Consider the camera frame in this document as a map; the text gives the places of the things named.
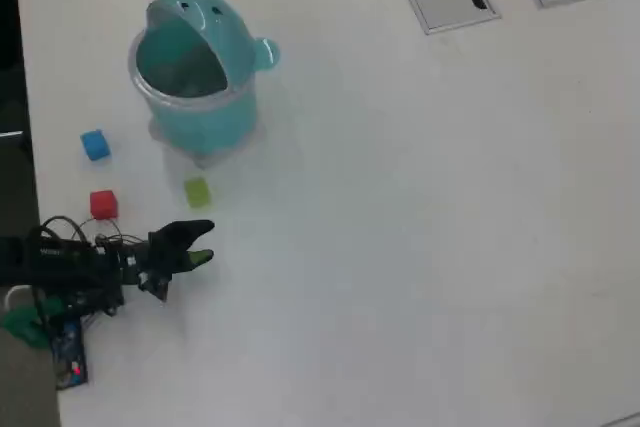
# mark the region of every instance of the green object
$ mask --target green object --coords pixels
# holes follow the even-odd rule
[[[187,192],[187,201],[193,209],[204,207],[211,203],[209,186],[202,177],[187,180],[184,183],[184,190]]]
[[[61,314],[64,306],[58,297],[49,297],[42,302],[44,315],[51,317]],[[0,320],[0,327],[7,330],[17,339],[25,341],[36,349],[49,348],[49,340],[44,333],[34,306],[17,307],[12,309]]]

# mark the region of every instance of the red cube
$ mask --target red cube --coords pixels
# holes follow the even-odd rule
[[[96,220],[115,219],[118,217],[118,201],[111,190],[91,192],[89,197],[91,215]]]

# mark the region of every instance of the white tabletop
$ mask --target white tabletop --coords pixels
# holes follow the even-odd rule
[[[87,334],[64,427],[596,426],[640,410],[638,0],[426,37],[407,0],[228,0],[279,42],[197,173],[127,73],[151,0],[20,0],[42,218],[213,218],[216,259]],[[101,128],[113,159],[79,135]]]

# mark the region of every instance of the animal-shaped cup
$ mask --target animal-shaped cup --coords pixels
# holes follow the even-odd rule
[[[223,0],[155,0],[129,72],[153,113],[152,136],[198,159],[251,132],[255,72],[279,57],[277,45],[254,39]]]

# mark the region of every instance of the green cube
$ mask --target green cube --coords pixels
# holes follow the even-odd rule
[[[211,203],[209,186],[202,177],[187,180],[184,183],[184,190],[187,192],[187,201],[193,209],[204,207]]]

